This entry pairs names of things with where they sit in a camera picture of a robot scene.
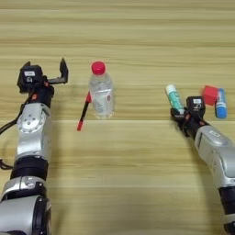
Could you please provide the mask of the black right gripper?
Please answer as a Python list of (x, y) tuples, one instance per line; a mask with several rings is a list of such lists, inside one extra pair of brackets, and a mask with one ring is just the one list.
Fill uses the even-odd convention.
[(208, 123), (200, 116), (193, 116), (187, 114), (184, 119), (184, 115), (179, 112), (176, 108), (171, 108), (171, 117), (175, 122), (182, 122), (182, 132), (186, 137), (194, 139), (198, 130), (204, 126), (208, 126)]

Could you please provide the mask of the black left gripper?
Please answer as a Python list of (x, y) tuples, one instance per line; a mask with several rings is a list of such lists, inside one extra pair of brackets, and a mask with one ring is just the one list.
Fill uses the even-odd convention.
[[(21, 69), (25, 69), (30, 66), (30, 62), (26, 62)], [(41, 103), (46, 106), (51, 104), (51, 99), (54, 96), (55, 84), (67, 84), (68, 83), (68, 67), (65, 59), (60, 63), (61, 77), (49, 79), (43, 83), (43, 85), (37, 87), (30, 96), (29, 103)]]

